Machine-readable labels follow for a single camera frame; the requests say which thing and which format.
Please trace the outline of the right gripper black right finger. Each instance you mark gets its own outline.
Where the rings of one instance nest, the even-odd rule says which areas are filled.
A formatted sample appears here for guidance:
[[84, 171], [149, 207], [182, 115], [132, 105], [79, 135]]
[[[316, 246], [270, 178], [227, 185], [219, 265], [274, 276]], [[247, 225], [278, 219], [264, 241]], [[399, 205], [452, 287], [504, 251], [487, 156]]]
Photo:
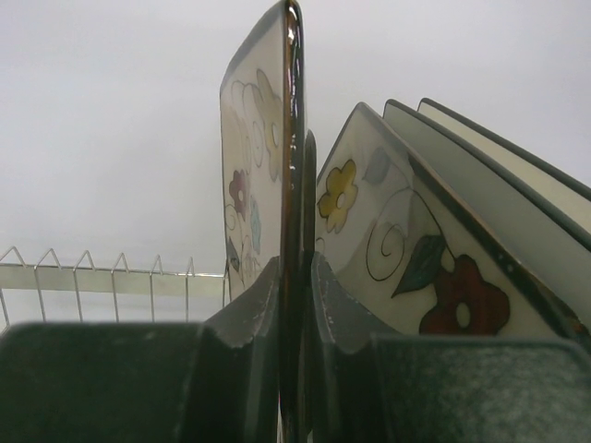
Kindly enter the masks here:
[[590, 357], [566, 340], [394, 332], [311, 262], [317, 442], [586, 442]]

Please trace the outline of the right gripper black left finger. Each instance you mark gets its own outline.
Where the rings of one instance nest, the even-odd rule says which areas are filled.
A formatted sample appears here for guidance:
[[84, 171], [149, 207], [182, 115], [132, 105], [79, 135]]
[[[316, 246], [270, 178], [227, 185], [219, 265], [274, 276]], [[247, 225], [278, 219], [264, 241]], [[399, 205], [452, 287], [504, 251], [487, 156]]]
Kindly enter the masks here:
[[202, 323], [29, 323], [1, 338], [5, 442], [273, 442], [279, 261]]

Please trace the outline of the colourful flower plate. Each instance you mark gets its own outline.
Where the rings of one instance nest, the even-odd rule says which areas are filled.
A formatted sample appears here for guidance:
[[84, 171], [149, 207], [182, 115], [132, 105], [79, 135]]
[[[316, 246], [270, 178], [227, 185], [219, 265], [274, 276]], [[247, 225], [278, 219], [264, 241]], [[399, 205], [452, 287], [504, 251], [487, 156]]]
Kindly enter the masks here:
[[282, 440], [304, 442], [308, 128], [296, 1], [278, 1], [259, 19], [229, 62], [219, 99], [229, 293], [241, 295], [277, 264]]
[[316, 247], [403, 334], [590, 341], [590, 249], [512, 245], [361, 102], [316, 188]]

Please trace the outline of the white square plate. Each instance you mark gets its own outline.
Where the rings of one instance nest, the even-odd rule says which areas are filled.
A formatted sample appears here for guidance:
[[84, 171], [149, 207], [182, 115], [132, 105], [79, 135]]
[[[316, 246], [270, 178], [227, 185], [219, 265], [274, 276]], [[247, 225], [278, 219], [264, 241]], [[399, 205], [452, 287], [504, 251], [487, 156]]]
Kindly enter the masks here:
[[588, 186], [454, 110], [429, 98], [422, 99], [417, 110], [473, 144], [536, 191], [540, 191], [548, 200], [590, 200]]
[[389, 99], [384, 120], [512, 245], [590, 249], [590, 235], [497, 162], [409, 106]]

